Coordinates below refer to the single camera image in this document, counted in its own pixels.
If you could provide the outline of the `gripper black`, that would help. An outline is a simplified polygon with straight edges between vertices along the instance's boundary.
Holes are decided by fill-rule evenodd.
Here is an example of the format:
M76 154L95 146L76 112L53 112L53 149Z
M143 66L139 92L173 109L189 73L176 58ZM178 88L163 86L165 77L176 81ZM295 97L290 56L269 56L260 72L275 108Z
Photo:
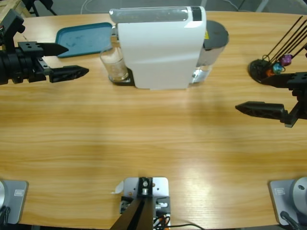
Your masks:
M80 66L64 66L51 69L43 56L58 56L69 49L57 43L18 42L12 53L0 52L0 83L8 84L45 81L49 75L51 83L71 81L86 75L89 69Z
M235 106L238 111L253 117L267 119L285 120L285 127L293 127L299 120L307 119L307 73L285 73L276 74L261 81L261 84L270 85L275 88L288 88L296 97L297 103L291 112L285 110L283 104L265 102L244 102Z

